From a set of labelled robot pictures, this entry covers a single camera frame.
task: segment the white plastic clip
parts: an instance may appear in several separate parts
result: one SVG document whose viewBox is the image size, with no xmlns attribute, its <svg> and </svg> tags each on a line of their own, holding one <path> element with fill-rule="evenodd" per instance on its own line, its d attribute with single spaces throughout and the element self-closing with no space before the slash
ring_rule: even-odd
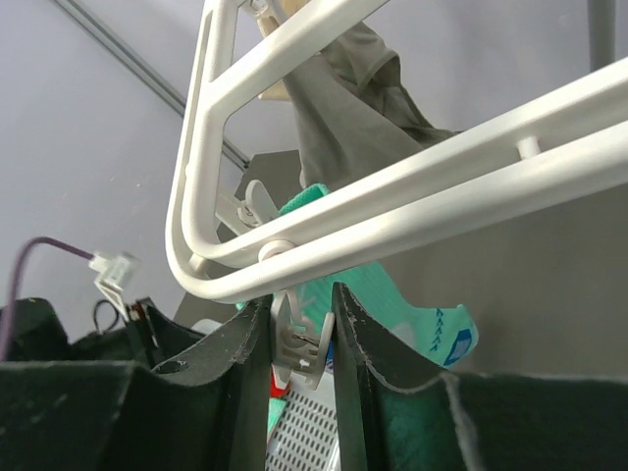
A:
<svg viewBox="0 0 628 471">
<path fill-rule="evenodd" d="M 277 0 L 248 0 L 242 5 L 242 10 L 255 20 L 273 17 L 280 25 L 285 23 L 288 18 Z"/>
<path fill-rule="evenodd" d="M 274 240 L 260 250 L 260 260 L 294 248 L 286 240 Z M 336 316 L 328 312 L 319 336 L 314 323 L 301 311 L 296 288 L 275 293 L 271 305 L 273 364 L 279 378 L 287 383 L 292 372 L 305 377 L 305 386 L 315 390 L 325 372 L 327 352 Z"/>
<path fill-rule="evenodd" d="M 246 234 L 255 227 L 255 218 L 252 214 L 249 217 L 248 212 L 243 212 L 244 206 L 244 202 L 234 196 L 222 191 L 218 192 L 216 217 L 237 236 Z"/>
<path fill-rule="evenodd" d="M 245 200 L 236 208 L 240 220 L 249 227 L 259 227 L 280 217 L 271 195 L 261 182 L 254 180 L 246 188 Z M 273 240 L 259 252 L 259 260 L 294 248 L 287 240 Z M 311 319 L 303 315 L 296 288 L 275 293 L 271 305 L 271 347 L 275 382 L 284 387 L 292 372 L 305 377 L 305 385 L 318 387 L 325 372 L 327 352 L 336 316 L 328 313 L 319 336 Z"/>
<path fill-rule="evenodd" d="M 139 261 L 127 253 L 111 256 L 103 252 L 96 252 L 94 258 L 89 262 L 89 268 L 98 272 L 94 284 L 120 312 L 126 323 L 130 319 L 127 306 L 122 299 L 122 291 L 129 284 L 129 280 L 138 265 Z"/>
</svg>

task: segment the white cable connector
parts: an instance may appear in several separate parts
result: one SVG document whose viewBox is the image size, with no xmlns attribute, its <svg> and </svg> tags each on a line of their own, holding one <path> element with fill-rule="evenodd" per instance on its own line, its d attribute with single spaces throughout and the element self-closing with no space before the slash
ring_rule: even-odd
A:
<svg viewBox="0 0 628 471">
<path fill-rule="evenodd" d="M 128 323 L 130 319 L 122 298 L 122 291 L 129 284 L 138 265 L 139 260 L 127 253 L 112 256 L 104 252 L 95 252 L 94 258 L 89 261 L 89 268 L 98 272 L 94 284 L 120 312 L 125 323 Z"/>
</svg>

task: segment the plastic clip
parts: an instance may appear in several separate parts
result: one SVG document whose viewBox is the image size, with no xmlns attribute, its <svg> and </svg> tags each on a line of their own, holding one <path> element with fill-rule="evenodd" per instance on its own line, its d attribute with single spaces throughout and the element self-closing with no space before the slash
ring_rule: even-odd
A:
<svg viewBox="0 0 628 471">
<path fill-rule="evenodd" d="M 294 248 L 286 240 L 274 240 L 260 250 L 260 261 Z M 327 353 L 336 316 L 328 312 L 319 336 L 314 323 L 303 315 L 296 288 L 275 293 L 271 305 L 271 348 L 277 376 L 287 383 L 292 372 L 305 377 L 315 390 L 325 372 Z"/>
<path fill-rule="evenodd" d="M 237 208 L 237 215 L 251 228 L 257 228 L 280 217 L 273 198 L 259 180 L 252 180 L 246 187 L 244 201 L 242 206 Z"/>
<path fill-rule="evenodd" d="M 94 284 L 120 312 L 125 323 L 130 321 L 130 317 L 122 298 L 122 291 L 129 284 L 129 280 L 138 265 L 139 261 L 127 253 L 111 256 L 103 252 L 96 252 L 94 258 L 89 262 L 89 268 L 98 272 Z"/>
<path fill-rule="evenodd" d="M 248 0 L 244 2 L 241 8 L 255 20 L 272 17 L 281 25 L 288 19 L 286 12 L 277 0 Z"/>
</svg>

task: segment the white ceiling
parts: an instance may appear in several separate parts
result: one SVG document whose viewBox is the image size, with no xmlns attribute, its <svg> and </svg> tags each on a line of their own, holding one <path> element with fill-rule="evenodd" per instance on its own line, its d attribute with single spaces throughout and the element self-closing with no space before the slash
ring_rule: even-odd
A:
<svg viewBox="0 0 628 471">
<path fill-rule="evenodd" d="M 202 0 L 82 0 L 181 93 Z M 618 57 L 628 5 L 618 2 Z M 401 56 L 403 78 L 437 126 L 466 129 L 588 72 L 586 0 L 391 0 L 368 22 Z M 261 40 L 242 15 L 235 55 Z M 249 103 L 227 136 L 248 155 L 297 147 L 289 104 Z"/>
</svg>

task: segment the gray cloth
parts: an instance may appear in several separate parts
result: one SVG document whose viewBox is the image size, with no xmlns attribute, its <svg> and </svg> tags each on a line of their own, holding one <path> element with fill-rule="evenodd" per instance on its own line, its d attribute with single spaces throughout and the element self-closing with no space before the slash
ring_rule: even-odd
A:
<svg viewBox="0 0 628 471">
<path fill-rule="evenodd" d="M 358 24 L 284 78 L 303 187 L 355 182 L 441 142 L 401 84 L 397 54 Z"/>
</svg>

